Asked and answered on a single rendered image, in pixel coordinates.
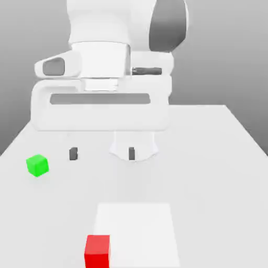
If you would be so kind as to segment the small green cube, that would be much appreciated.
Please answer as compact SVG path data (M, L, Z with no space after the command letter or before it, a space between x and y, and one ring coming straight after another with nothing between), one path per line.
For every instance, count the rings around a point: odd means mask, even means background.
M39 177L49 171L47 158L40 154L28 158L26 164L28 172L35 177Z

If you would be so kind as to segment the small red cube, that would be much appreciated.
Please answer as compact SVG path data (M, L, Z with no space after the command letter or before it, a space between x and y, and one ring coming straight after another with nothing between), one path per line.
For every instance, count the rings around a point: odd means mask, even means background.
M85 268L109 268L110 235L88 235L84 260Z

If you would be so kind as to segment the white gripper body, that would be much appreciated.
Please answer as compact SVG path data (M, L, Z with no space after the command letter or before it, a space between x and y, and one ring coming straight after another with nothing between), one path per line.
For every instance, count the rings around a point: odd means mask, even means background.
M148 94L149 104L50 104L52 94L82 95L84 87L77 79L39 81L31 92L30 122L40 131L161 131L169 124L169 75L132 76L121 80L115 92L99 93L131 99Z

